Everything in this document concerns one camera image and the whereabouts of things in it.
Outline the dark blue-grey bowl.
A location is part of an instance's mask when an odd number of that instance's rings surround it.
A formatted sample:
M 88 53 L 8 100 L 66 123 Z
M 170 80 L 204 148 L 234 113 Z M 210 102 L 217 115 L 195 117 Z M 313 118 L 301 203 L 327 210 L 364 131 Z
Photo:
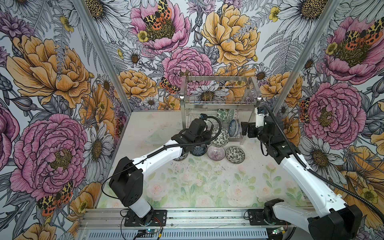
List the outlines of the dark blue-grey bowl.
M 206 144 L 194 146 L 191 151 L 191 154 L 196 157 L 203 156 L 208 150 L 208 146 Z

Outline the green leaf pattern bowl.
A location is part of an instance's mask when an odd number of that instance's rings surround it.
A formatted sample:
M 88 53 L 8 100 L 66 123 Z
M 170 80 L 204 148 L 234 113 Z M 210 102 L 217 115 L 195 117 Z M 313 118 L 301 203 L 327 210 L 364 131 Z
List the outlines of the green leaf pattern bowl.
M 221 122 L 227 122 L 229 120 L 229 111 L 226 109 L 218 109 L 217 118 Z

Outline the dark leaf pattern bowl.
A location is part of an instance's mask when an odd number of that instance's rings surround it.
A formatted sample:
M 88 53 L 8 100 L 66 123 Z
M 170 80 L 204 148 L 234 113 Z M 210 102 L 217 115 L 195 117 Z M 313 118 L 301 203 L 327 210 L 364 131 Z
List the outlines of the dark leaf pattern bowl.
M 224 147 L 229 142 L 229 132 L 226 128 L 222 128 L 220 134 L 216 139 L 211 141 L 211 145 L 217 148 Z

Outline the blue floral bowl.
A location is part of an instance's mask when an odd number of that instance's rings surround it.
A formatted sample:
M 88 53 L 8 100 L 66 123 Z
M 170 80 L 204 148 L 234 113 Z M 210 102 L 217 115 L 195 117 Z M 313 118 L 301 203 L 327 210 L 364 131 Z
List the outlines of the blue floral bowl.
M 241 124 L 239 120 L 231 120 L 231 122 L 229 123 L 228 132 L 231 138 L 235 138 L 241 133 Z

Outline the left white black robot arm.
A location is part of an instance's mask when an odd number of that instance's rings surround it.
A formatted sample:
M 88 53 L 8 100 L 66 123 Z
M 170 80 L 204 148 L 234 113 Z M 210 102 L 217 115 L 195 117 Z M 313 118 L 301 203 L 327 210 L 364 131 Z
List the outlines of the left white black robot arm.
M 208 145 L 219 137 L 221 121 L 201 114 L 187 129 L 171 137 L 163 146 L 133 160 L 124 157 L 109 178 L 109 187 L 124 207 L 129 208 L 142 225 L 154 218 L 154 209 L 143 197 L 144 180 L 166 163 L 191 152 L 196 146 Z

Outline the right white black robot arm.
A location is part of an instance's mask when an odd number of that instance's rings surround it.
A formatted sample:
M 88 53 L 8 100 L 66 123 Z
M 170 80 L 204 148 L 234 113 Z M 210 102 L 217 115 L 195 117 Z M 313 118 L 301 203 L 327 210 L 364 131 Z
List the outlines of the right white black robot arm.
M 250 223 L 263 221 L 268 225 L 289 223 L 306 231 L 314 240 L 352 240 L 357 236 L 362 211 L 348 205 L 324 180 L 315 175 L 300 150 L 288 140 L 284 124 L 267 107 L 255 109 L 255 122 L 242 122 L 242 134 L 261 142 L 262 154 L 271 157 L 296 181 L 313 205 L 304 210 L 273 199 L 264 204 L 261 213 L 248 211 Z

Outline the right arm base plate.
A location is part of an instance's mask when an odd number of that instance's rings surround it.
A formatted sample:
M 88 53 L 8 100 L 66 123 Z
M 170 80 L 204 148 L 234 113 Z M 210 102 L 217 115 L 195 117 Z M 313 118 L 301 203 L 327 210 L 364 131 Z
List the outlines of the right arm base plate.
M 277 219 L 275 214 L 270 209 L 248 209 L 246 211 L 246 216 L 244 217 L 249 220 L 251 226 L 291 225 L 289 222 Z

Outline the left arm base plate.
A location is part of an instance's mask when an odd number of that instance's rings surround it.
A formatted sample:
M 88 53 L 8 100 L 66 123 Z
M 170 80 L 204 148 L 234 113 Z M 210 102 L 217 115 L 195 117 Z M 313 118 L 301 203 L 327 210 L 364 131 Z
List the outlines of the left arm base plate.
M 143 218 L 139 218 L 134 211 L 128 209 L 124 217 L 125 227 L 165 227 L 167 210 L 151 210 Z

